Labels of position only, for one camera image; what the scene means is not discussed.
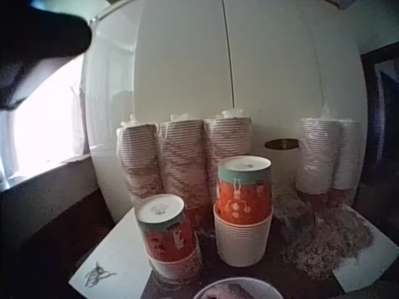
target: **table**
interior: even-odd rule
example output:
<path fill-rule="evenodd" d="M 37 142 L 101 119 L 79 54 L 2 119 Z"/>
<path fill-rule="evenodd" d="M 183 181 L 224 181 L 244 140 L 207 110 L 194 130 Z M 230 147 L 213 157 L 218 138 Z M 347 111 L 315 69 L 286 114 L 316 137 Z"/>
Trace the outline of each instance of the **table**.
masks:
<path fill-rule="evenodd" d="M 399 249 L 395 245 L 389 244 L 389 239 L 373 225 L 370 224 L 370 226 L 373 227 L 373 234 L 378 236 L 375 239 L 378 242 L 383 242 L 383 246 L 373 244 L 372 251 L 382 250 L 382 253 L 379 254 L 385 259 L 384 267 L 386 264 L 388 268 L 389 261 L 396 258 Z M 281 235 L 281 227 L 282 224 L 279 220 L 273 219 L 265 256 L 258 264 L 247 268 L 234 268 L 226 265 L 216 253 L 214 239 L 201 237 L 204 270 L 200 278 L 189 285 L 165 290 L 151 274 L 151 267 L 148 263 L 134 211 L 131 210 L 92 252 L 69 283 L 87 298 L 183 299 L 192 298 L 204 286 L 216 280 L 226 277 L 247 276 L 269 282 L 282 293 L 284 298 L 328 298 L 345 293 L 341 285 L 344 286 L 346 292 L 351 290 L 352 281 L 348 282 L 347 280 L 353 280 L 351 278 L 353 273 L 362 274 L 362 269 L 370 270 L 368 264 L 366 264 L 367 267 L 364 266 L 364 261 L 368 261 L 370 256 L 362 254 L 358 265 L 349 261 L 344 268 L 334 271 L 336 272 L 335 275 L 331 273 L 327 280 L 312 280 L 293 265 L 282 261 L 280 252 L 284 246 L 284 238 Z M 88 287 L 86 286 L 87 274 L 95 267 L 96 262 L 105 270 L 116 273 L 116 275 L 99 281 L 96 286 Z M 369 280 L 375 279 L 374 276 L 366 278 Z M 362 286 L 359 279 L 354 281 L 355 286 Z"/>

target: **stack of paper cups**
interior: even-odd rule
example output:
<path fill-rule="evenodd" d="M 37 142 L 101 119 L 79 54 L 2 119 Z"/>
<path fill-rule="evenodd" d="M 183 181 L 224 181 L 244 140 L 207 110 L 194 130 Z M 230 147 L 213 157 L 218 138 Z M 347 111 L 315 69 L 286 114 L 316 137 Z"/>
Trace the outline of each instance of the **stack of paper cups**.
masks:
<path fill-rule="evenodd" d="M 125 171 L 132 201 L 162 193 L 155 125 L 120 128 L 117 135 L 117 156 Z"/>
<path fill-rule="evenodd" d="M 214 223 L 218 254 L 235 267 L 260 261 L 272 221 L 271 162 L 234 156 L 219 162 Z"/>
<path fill-rule="evenodd" d="M 192 225 L 209 222 L 209 199 L 201 120 L 170 121 L 157 128 L 163 186 L 185 201 Z"/>
<path fill-rule="evenodd" d="M 358 121 L 340 120 L 338 124 L 341 128 L 341 142 L 334 188 L 348 190 L 354 187 L 359 175 L 362 134 Z"/>
<path fill-rule="evenodd" d="M 182 198 L 159 194 L 135 208 L 138 226 L 154 271 L 167 282 L 185 282 L 198 276 L 201 250 L 185 217 Z"/>
<path fill-rule="evenodd" d="M 204 120 L 208 159 L 209 193 L 216 200 L 218 163 L 231 156 L 249 154 L 252 147 L 252 122 L 249 117 Z"/>
<path fill-rule="evenodd" d="M 339 126 L 334 120 L 301 120 L 302 139 L 299 146 L 302 160 L 298 167 L 296 186 L 305 194 L 324 194 L 332 184 Z"/>

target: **window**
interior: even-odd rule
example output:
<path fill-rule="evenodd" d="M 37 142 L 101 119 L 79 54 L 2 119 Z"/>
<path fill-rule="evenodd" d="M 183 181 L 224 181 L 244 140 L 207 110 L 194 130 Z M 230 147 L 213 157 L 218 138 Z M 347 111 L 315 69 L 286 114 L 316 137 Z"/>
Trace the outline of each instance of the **window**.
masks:
<path fill-rule="evenodd" d="M 7 181 L 31 178 L 83 154 L 82 64 L 83 56 L 70 61 L 15 111 L 2 112 L 1 132 L 6 137 L 2 138 L 0 172 Z"/>

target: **dark tabletop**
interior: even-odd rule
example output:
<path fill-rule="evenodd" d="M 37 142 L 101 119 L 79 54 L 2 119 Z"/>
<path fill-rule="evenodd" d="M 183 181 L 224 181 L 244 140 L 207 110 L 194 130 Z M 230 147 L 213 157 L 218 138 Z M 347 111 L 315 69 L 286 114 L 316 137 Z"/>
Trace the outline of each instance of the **dark tabletop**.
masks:
<path fill-rule="evenodd" d="M 281 227 L 278 219 L 274 218 L 265 256 L 256 265 L 246 268 L 226 265 L 216 252 L 214 239 L 202 238 L 200 244 L 204 269 L 200 277 L 187 285 L 171 286 L 159 283 L 159 279 L 152 274 L 142 299 L 191 299 L 208 284 L 237 276 L 253 277 L 269 282 L 284 298 L 330 298 L 343 294 L 344 291 L 332 273 L 327 280 L 312 280 L 292 264 L 283 262 L 280 252 L 285 241 L 281 235 Z"/>

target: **window sill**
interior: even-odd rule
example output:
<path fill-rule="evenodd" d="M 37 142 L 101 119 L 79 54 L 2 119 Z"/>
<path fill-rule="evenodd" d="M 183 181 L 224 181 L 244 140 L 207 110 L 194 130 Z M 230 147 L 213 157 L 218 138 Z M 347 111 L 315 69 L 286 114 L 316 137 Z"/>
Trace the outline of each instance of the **window sill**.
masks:
<path fill-rule="evenodd" d="M 76 156 L 71 159 L 65 160 L 60 163 L 49 163 L 43 168 L 39 169 L 36 172 L 30 172 L 29 174 L 17 174 L 12 176 L 11 178 L 7 179 L 4 182 L 0 182 L 0 191 L 5 192 L 8 191 L 12 188 L 14 188 L 17 185 L 20 185 L 26 181 L 29 181 L 31 179 L 37 178 L 38 176 L 41 176 L 45 173 L 48 173 L 50 171 L 53 171 L 59 167 L 63 167 L 67 164 L 70 163 L 79 163 L 87 158 L 90 157 L 90 154 L 83 154 L 82 156 Z"/>

